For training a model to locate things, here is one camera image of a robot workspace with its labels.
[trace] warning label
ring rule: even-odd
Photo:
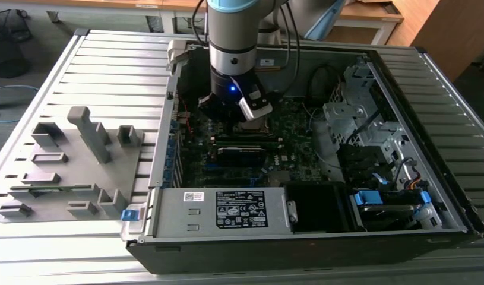
[[[268,227],[263,191],[217,192],[216,207],[220,229]]]

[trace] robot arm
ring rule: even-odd
[[[272,112],[255,74],[256,44],[261,20],[287,2],[300,13],[299,34],[317,37],[329,31],[328,15],[339,14],[345,0],[208,0],[212,93],[200,99],[200,109],[212,119],[251,121]],[[275,20],[283,15],[267,17]]]
[[[255,74],[257,32],[260,20],[285,1],[208,0],[212,94],[200,106],[208,104],[211,113],[219,113],[219,107],[231,109],[220,120],[249,121],[272,111]]]

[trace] aluminum profile table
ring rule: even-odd
[[[88,106],[91,116],[105,128],[129,124],[145,131],[132,202],[144,201],[169,76],[167,44],[172,39],[191,37],[99,30],[73,36],[0,152],[0,178],[9,175],[5,179],[13,179],[19,160],[31,154],[29,133],[36,123],[53,120],[59,126],[65,125],[69,107]],[[307,45],[377,50],[484,219],[484,124],[428,55],[400,47],[316,42]],[[11,199],[5,191],[0,187],[0,204]],[[0,223],[0,284],[247,284],[345,277],[353,281],[359,278],[360,282],[375,278],[384,283],[395,281],[396,275],[412,275],[409,281],[399,280],[400,284],[415,284],[430,274],[442,274],[439,278],[446,280],[464,278],[448,277],[459,276],[459,272],[484,277],[484,239],[395,265],[152,275],[125,250],[120,228],[117,220]]]

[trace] blue latch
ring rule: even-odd
[[[423,191],[420,194],[421,194],[421,199],[423,199],[424,204],[428,204],[430,202],[432,202],[431,194],[428,194],[427,191]]]
[[[383,199],[379,191],[363,190],[355,194],[357,206],[363,205],[383,205]]]
[[[139,210],[123,210],[121,211],[121,220],[123,221],[139,221],[140,220],[140,211]]]

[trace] wooden desk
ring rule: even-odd
[[[175,18],[191,18],[196,4],[197,0],[0,0],[1,9],[157,16],[163,19],[164,33],[176,33]],[[204,16],[204,7],[205,4],[197,18]],[[335,25],[376,29],[372,44],[384,45],[401,21],[401,15],[388,14],[380,4],[355,2],[343,8]]]

